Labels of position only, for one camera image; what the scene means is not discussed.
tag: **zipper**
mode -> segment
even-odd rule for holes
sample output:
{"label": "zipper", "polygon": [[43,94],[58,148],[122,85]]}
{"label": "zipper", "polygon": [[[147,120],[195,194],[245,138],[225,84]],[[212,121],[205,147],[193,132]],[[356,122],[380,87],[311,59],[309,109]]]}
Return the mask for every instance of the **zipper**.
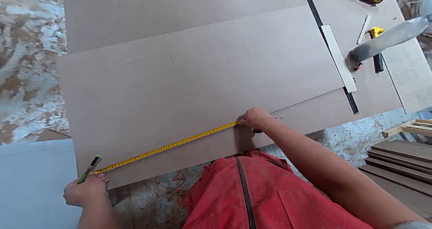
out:
{"label": "zipper", "polygon": [[241,186],[243,188],[243,195],[245,196],[246,212],[248,215],[247,219],[249,221],[249,229],[256,229],[254,215],[252,213],[251,200],[249,199],[249,193],[246,186],[245,173],[243,172],[243,167],[241,166],[239,158],[236,156],[235,159],[237,160],[237,166],[239,167],[238,172],[240,173]]}

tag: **green pencil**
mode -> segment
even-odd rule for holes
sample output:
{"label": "green pencil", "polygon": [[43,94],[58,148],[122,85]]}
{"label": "green pencil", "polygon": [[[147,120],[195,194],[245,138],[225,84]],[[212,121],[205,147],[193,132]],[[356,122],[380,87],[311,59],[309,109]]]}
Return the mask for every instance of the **green pencil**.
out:
{"label": "green pencil", "polygon": [[95,158],[93,159],[93,161],[90,163],[90,165],[87,167],[87,170],[85,171],[85,173],[81,176],[81,178],[78,180],[77,184],[81,184],[85,181],[85,178],[87,177],[87,175],[94,170],[94,168],[96,167],[96,161],[100,158],[100,155],[95,156]]}

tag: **tape measure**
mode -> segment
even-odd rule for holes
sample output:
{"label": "tape measure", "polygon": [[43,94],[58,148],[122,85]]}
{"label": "tape measure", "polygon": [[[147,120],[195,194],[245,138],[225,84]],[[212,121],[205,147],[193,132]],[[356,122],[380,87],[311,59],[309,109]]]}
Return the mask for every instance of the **tape measure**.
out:
{"label": "tape measure", "polygon": [[207,136],[207,135],[209,135],[209,134],[213,134],[213,133],[215,133],[215,132],[219,132],[219,131],[222,131],[222,130],[224,130],[224,129],[231,128],[231,127],[233,127],[233,126],[236,126],[237,124],[239,124],[239,122],[238,122],[238,121],[235,121],[235,122],[232,122],[232,123],[226,124],[226,125],[224,125],[224,126],[220,126],[220,127],[218,127],[218,128],[215,128],[215,129],[209,130],[209,131],[207,131],[207,132],[200,133],[199,135],[195,135],[195,136],[192,136],[192,137],[190,137],[190,138],[185,138],[185,139],[183,139],[183,140],[181,140],[181,141],[179,141],[179,142],[172,143],[172,144],[170,144],[170,145],[167,145],[167,146],[161,147],[161,148],[159,148],[159,149],[155,149],[155,150],[152,150],[152,151],[150,151],[150,152],[147,152],[147,153],[144,153],[144,154],[140,154],[140,155],[138,155],[138,156],[135,156],[135,157],[129,158],[129,159],[124,160],[124,161],[121,161],[121,162],[119,162],[119,163],[116,163],[116,164],[113,164],[113,165],[107,166],[107,167],[105,167],[105,168],[99,169],[99,170],[95,171],[95,174],[102,173],[102,172],[107,172],[107,171],[111,171],[111,170],[113,170],[113,169],[116,169],[116,168],[119,168],[119,167],[125,166],[125,165],[127,165],[127,164],[130,164],[130,163],[132,163],[132,162],[136,162],[136,161],[142,160],[142,159],[147,158],[147,157],[149,157],[149,156],[152,156],[152,155],[154,155],[154,154],[159,154],[159,153],[161,153],[161,152],[167,151],[167,150],[169,150],[169,149],[173,149],[173,148],[175,148],[175,147],[177,147],[177,146],[180,146],[180,145],[184,145],[184,144],[189,143],[189,142],[191,142],[191,141],[194,141],[194,140],[196,140],[196,139],[203,138],[203,137],[205,137],[205,136]]}

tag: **dusty floor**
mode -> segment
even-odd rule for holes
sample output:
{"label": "dusty floor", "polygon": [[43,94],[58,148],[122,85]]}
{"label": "dusty floor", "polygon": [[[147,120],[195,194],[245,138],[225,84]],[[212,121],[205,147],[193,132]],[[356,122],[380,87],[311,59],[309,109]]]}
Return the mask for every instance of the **dusty floor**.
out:
{"label": "dusty floor", "polygon": [[[67,51],[62,0],[0,1],[0,144],[35,141],[45,128],[68,132],[55,67],[57,55]],[[383,130],[417,117],[416,113],[405,115],[402,110],[393,110],[308,136],[360,166],[366,149],[383,139]],[[286,158],[276,145],[261,150]],[[187,213],[182,207],[185,191],[202,173],[202,167],[111,191],[112,200],[119,202],[115,209],[127,228],[180,228]]]}

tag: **plastic bottle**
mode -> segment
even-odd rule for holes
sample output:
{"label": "plastic bottle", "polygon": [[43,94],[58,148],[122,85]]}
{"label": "plastic bottle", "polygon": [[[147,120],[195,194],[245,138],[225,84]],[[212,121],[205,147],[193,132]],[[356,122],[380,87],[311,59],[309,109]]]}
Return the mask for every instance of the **plastic bottle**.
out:
{"label": "plastic bottle", "polygon": [[390,30],[381,33],[378,37],[354,48],[349,52],[349,57],[356,62],[369,59],[386,48],[404,43],[420,35],[431,22],[432,14],[402,22]]}

